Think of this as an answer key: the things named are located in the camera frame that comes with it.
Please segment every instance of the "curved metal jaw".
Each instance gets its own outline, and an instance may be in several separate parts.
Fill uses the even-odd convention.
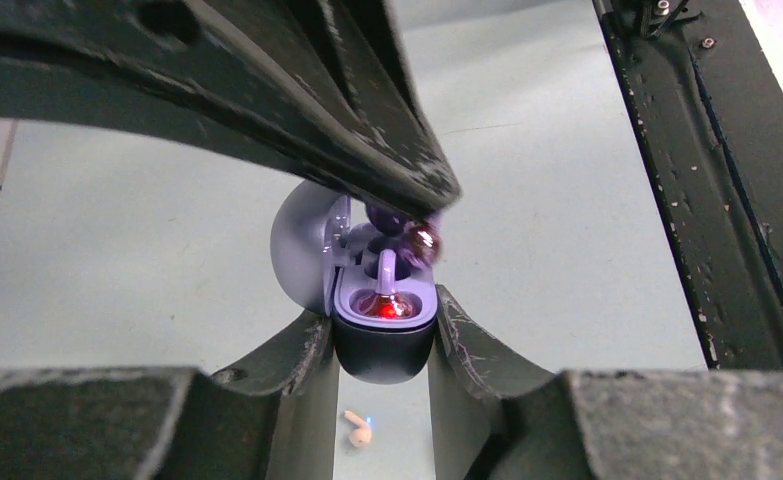
[[[210,378],[0,370],[0,478],[331,479],[338,370],[309,312]]]
[[[428,364],[438,480],[783,478],[783,373],[554,376],[446,288],[438,298]]]
[[[0,117],[174,140],[426,217],[460,190],[392,22],[381,0],[2,0]]]

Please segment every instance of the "white floor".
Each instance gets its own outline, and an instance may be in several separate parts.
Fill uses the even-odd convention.
[[[591,2],[398,0],[418,90],[465,189],[437,270],[545,368],[701,368]],[[214,371],[299,312],[268,258],[297,179],[132,135],[22,123],[0,199],[0,366]],[[336,478],[432,478],[426,375],[342,373],[372,445]],[[339,438],[347,434],[341,425]]]

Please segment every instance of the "fallen earbud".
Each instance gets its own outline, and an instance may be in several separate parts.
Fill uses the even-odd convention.
[[[370,428],[370,424],[350,410],[344,411],[344,418],[356,426],[356,429],[350,433],[350,443],[356,448],[366,447],[370,443],[371,438],[373,438],[373,430]]]

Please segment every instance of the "screw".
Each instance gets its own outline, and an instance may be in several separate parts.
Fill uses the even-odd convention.
[[[653,13],[657,17],[664,17],[671,13],[671,2],[668,0],[659,0],[656,2],[656,9],[653,10]]]

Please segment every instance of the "scratched black paint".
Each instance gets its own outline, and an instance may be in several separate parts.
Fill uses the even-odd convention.
[[[331,479],[330,323],[304,313],[236,370],[0,371],[0,478]]]
[[[439,298],[437,480],[783,478],[783,373],[553,376]]]
[[[167,138],[412,217],[446,208],[459,185],[394,29],[363,34],[344,3],[316,2],[325,14],[298,21],[275,0],[0,1],[0,116]],[[390,18],[385,2],[363,3],[357,18]]]
[[[783,224],[777,80],[738,2],[656,41],[613,5],[596,2],[706,362],[783,370],[783,241],[764,226]]]

